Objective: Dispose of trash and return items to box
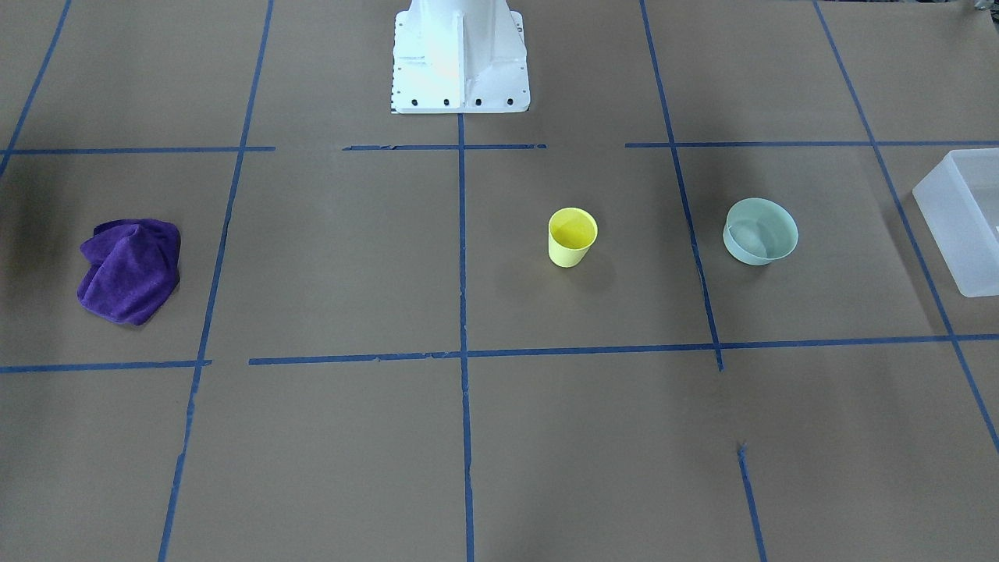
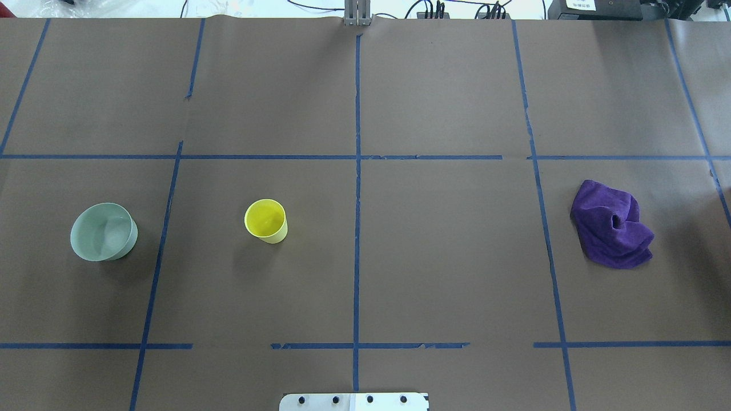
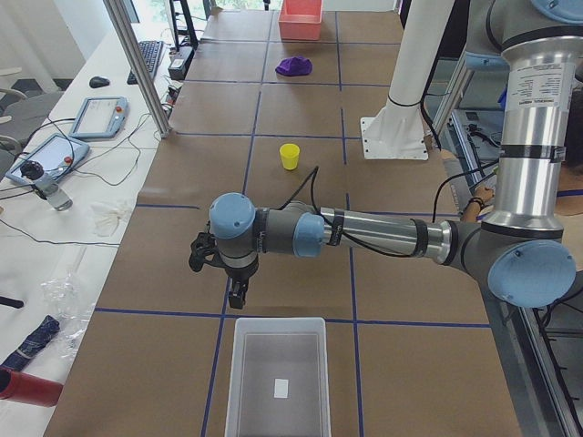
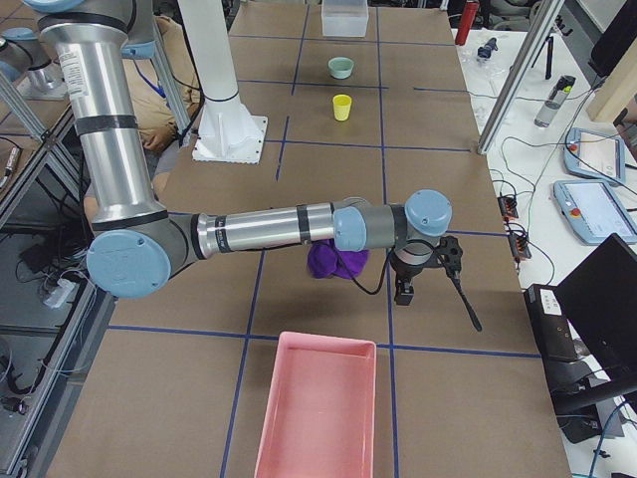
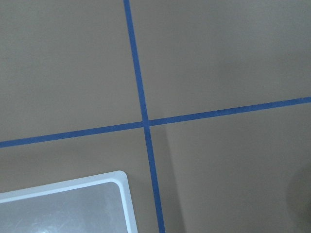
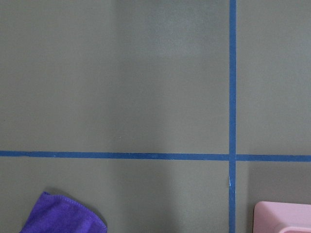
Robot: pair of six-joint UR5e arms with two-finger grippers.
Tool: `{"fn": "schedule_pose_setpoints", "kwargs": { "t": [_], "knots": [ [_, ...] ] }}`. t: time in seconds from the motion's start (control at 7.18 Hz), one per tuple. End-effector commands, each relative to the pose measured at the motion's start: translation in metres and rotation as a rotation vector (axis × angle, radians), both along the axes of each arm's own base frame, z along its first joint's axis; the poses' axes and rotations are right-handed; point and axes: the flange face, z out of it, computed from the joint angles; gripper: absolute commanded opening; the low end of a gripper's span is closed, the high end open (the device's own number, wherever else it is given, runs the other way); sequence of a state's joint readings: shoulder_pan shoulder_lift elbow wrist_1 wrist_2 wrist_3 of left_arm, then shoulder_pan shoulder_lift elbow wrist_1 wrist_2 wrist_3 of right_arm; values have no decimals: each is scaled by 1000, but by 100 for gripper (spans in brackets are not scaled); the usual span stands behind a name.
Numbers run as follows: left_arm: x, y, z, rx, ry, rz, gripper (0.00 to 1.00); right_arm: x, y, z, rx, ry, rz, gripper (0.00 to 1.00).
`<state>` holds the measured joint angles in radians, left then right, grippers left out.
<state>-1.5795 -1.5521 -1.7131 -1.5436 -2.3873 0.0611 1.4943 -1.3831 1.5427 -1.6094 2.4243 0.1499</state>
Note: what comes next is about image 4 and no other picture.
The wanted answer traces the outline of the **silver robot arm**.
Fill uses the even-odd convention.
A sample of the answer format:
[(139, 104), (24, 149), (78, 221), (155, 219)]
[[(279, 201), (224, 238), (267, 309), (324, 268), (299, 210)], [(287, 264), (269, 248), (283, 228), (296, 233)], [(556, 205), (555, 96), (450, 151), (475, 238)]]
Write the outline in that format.
[(350, 196), (231, 214), (167, 210), (150, 184), (122, 63), (154, 53), (150, 3), (34, 1), (31, 8), (58, 54), (95, 188), (99, 209), (87, 265), (103, 290), (140, 298), (217, 254), (309, 244), (336, 254), (384, 250), (399, 305), (410, 303), (414, 277), (426, 268), (443, 268), (459, 283), (462, 250), (448, 232), (452, 206), (432, 189), (382, 205)]
[(25, 99), (62, 101), (67, 95), (61, 67), (29, 28), (1, 33), (1, 72)]

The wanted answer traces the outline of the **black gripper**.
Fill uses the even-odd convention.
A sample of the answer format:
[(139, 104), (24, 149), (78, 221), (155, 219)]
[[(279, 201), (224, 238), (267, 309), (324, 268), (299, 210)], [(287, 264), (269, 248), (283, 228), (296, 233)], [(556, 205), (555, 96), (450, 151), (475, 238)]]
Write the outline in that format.
[[(395, 273), (394, 303), (397, 306), (409, 306), (415, 294), (414, 278), (426, 267), (435, 266), (433, 250), (430, 247), (405, 247), (397, 252), (392, 252), (389, 262)], [(453, 272), (450, 275), (450, 281), (464, 304), (474, 329), (480, 332), (482, 323), (462, 288), (460, 275)]]

